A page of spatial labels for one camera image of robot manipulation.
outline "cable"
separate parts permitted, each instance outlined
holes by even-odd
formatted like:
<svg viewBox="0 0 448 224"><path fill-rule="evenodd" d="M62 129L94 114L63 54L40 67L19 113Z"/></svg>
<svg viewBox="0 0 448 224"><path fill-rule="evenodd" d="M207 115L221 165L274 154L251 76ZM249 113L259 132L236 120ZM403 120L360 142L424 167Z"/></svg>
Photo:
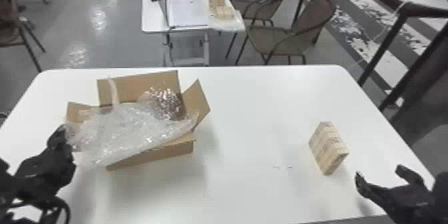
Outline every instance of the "cable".
<svg viewBox="0 0 448 224"><path fill-rule="evenodd" d="M396 14L400 11L400 9L401 9L404 5L406 5L407 3L409 3L409 1L403 1L403 2L398 6L398 8L396 8L396 10L395 10L393 13L391 13L390 15L385 16L385 18L396 16ZM382 34L384 34L384 32L386 32L390 27L392 27L392 25L386 25L386 26L383 26L383 30L381 30L381 32L380 32L378 35L376 35L373 39L371 39L370 36L369 36L367 33L366 33L366 36L367 36L367 38L369 38L369 39L371 39L373 42L375 42L375 41L376 41ZM352 69L355 65L360 64L360 63L363 62L363 61L367 61L367 60L370 61L370 59L364 59L364 58L361 58L360 60L358 60L358 61L354 62L353 64L351 64L350 66L348 66L347 70Z"/></svg>

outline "bubble wrap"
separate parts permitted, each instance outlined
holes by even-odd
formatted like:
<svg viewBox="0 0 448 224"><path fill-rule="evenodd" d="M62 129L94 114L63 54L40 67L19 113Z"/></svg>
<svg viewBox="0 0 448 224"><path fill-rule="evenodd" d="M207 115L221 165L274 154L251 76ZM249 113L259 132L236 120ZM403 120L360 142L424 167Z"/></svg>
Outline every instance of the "bubble wrap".
<svg viewBox="0 0 448 224"><path fill-rule="evenodd" d="M196 124L199 114L184 116L182 100L170 89L150 89L136 103L119 103L111 79L109 84L113 105L80 112L86 120L67 131L69 143L83 152L81 166L110 165L176 139Z"/></svg>

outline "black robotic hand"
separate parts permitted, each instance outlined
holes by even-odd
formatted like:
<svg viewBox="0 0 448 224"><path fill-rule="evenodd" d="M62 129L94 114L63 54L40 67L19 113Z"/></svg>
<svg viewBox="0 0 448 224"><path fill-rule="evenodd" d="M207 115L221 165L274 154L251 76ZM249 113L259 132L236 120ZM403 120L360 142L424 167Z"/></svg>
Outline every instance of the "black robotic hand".
<svg viewBox="0 0 448 224"><path fill-rule="evenodd" d="M69 222L70 208L56 196L60 188L71 182L76 169L63 126L50 136L41 154L20 164L14 176L8 174L8 168L0 159L0 224L35 223L26 218L14 220L10 212L28 205L42 211L39 224L56 223L62 209L66 212L66 223Z"/></svg>
<svg viewBox="0 0 448 224"><path fill-rule="evenodd" d="M380 206L396 224L448 223L448 173L436 177L433 191L429 191L423 178L403 165L395 173L408 182L393 188L380 187L366 182L356 173L355 184L360 195Z"/></svg>

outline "jenga block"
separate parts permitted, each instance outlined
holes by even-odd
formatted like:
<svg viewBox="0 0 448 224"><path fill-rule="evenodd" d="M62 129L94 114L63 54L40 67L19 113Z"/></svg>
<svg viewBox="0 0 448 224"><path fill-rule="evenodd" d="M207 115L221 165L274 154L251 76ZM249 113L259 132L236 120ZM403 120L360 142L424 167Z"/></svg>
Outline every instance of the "jenga block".
<svg viewBox="0 0 448 224"><path fill-rule="evenodd" d="M309 140L309 148L324 175L332 174L349 154L336 128L329 121L320 122Z"/></svg>

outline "cardboard box flap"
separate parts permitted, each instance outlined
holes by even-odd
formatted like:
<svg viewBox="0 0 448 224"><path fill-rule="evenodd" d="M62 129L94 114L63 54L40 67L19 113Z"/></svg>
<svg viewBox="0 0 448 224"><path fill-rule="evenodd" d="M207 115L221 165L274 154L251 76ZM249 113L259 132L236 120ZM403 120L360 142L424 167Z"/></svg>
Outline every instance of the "cardboard box flap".
<svg viewBox="0 0 448 224"><path fill-rule="evenodd" d="M175 93L181 92L177 70L160 73L149 73L144 75L134 75L126 77L112 78L117 86L120 102L136 102L136 100L146 91L153 88L156 91L170 88ZM97 80L99 104L112 104L111 87L108 79Z"/></svg>
<svg viewBox="0 0 448 224"><path fill-rule="evenodd" d="M79 112L87 111L92 108L96 108L96 107L79 104L79 103L74 103L74 102L69 102L69 104L67 106L67 120L69 122L73 122L73 123L82 123L82 122L84 122L85 118L82 115L80 115Z"/></svg>
<svg viewBox="0 0 448 224"><path fill-rule="evenodd" d="M169 142L163 144L162 146L155 147L153 149L159 149L159 148L163 148L163 147L167 147L167 146L178 145L178 144L181 144L181 143L184 143L184 142L195 141L195 140L196 140L196 137L193 134L193 132L188 131L187 133L185 133L184 135L180 136L179 138L174 139L172 141L169 141Z"/></svg>
<svg viewBox="0 0 448 224"><path fill-rule="evenodd" d="M182 93L183 104L188 114L198 112L196 126L207 116L210 112L210 107L205 98L204 91L202 90L199 80L196 80L187 90Z"/></svg>

